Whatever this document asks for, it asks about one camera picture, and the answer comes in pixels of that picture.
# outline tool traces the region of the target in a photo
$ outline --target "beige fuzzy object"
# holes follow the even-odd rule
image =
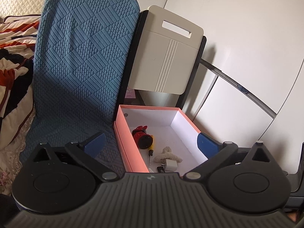
[[[169,146],[165,147],[161,154],[154,157],[154,162],[163,162],[165,159],[176,160],[177,163],[181,163],[183,161],[180,156],[172,153],[172,150]]]

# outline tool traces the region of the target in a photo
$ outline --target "embossed line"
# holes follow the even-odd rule
[[[175,55],[175,51],[177,48],[178,41],[170,39],[168,49],[166,52],[166,56],[162,65],[162,70],[159,74],[159,78],[157,81],[157,85],[155,87],[155,92],[162,92],[165,87],[165,83],[169,74],[169,70],[171,68],[171,64],[173,61],[173,57]]]

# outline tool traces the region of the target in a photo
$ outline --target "screwdriver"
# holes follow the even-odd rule
[[[153,135],[151,135],[153,141],[152,141],[152,145],[148,148],[149,150],[149,156],[150,156],[150,161],[149,161],[149,165],[151,165],[151,157],[153,156],[153,149],[154,149],[154,137]]]

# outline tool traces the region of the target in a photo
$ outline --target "open box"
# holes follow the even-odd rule
[[[132,130],[141,125],[154,136],[150,166],[148,150],[138,149],[132,137]],[[127,172],[149,172],[148,168],[157,172],[161,163],[153,159],[166,146],[183,159],[176,170],[181,176],[207,160],[197,146],[199,129],[179,108],[120,105],[114,131]]]

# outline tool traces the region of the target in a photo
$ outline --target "red figurine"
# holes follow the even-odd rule
[[[132,131],[133,139],[140,149],[147,149],[153,143],[153,138],[146,132],[148,126],[138,126]]]

